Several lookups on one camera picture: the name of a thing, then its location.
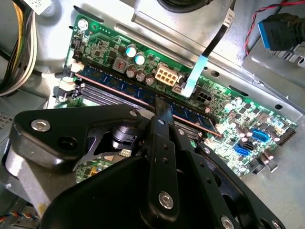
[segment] yellow wire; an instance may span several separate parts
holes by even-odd
[[[19,57],[20,48],[21,48],[23,12],[18,7],[18,5],[16,5],[14,2],[13,2],[13,5],[15,7],[15,11],[16,11],[16,14],[17,14],[17,19],[18,19],[18,46],[17,46],[17,55],[16,55],[16,58],[15,58],[14,64],[13,64],[13,69],[14,69],[16,67],[17,59]]]

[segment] white wire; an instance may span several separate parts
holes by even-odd
[[[1,96],[5,96],[7,94],[10,94],[16,90],[18,90],[30,77],[30,75],[33,72],[35,63],[36,63],[36,57],[37,57],[37,31],[36,31],[36,14],[33,13],[32,16],[32,26],[31,26],[31,32],[30,32],[30,58],[27,68],[25,69],[22,77],[6,92],[3,92],[0,94]]]

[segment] metal screw head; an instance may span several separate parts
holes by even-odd
[[[276,229],[282,229],[281,226],[275,220],[271,220],[271,222]]]
[[[51,129],[50,123],[43,119],[36,119],[30,125],[34,130],[39,132],[46,132]]]
[[[158,119],[158,122],[164,125],[164,121],[162,121],[161,119]]]
[[[210,152],[210,150],[208,149],[208,148],[203,148],[203,150],[207,153],[207,154],[210,154],[211,152]]]
[[[134,111],[130,111],[129,113],[130,113],[132,116],[135,116],[135,117],[137,116],[137,113],[135,113]]]
[[[182,129],[178,129],[178,132],[179,132],[181,135],[185,135],[185,132],[184,132]]]
[[[221,217],[221,223],[223,224],[223,227],[225,229],[234,229],[233,223],[230,221],[230,219],[227,216]]]
[[[161,192],[158,196],[158,199],[162,207],[166,209],[173,208],[173,199],[167,192]]]

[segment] white label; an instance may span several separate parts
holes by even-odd
[[[51,0],[24,0],[35,13],[40,15],[46,8],[48,8],[52,2]]]
[[[234,17],[235,17],[234,11],[229,8],[229,10],[227,12],[227,15],[224,19],[224,25],[227,26],[227,27],[230,27],[230,25],[233,22]]]

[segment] blue sata port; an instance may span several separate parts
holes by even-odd
[[[261,131],[261,130],[255,129],[255,128],[252,128],[251,131],[253,133],[252,138],[254,138],[260,142],[267,142],[270,140],[269,135],[266,134],[264,131]]]
[[[249,149],[246,149],[244,147],[242,147],[239,143],[237,143],[236,145],[234,145],[233,149],[243,155],[243,156],[249,156],[250,155],[250,150]]]

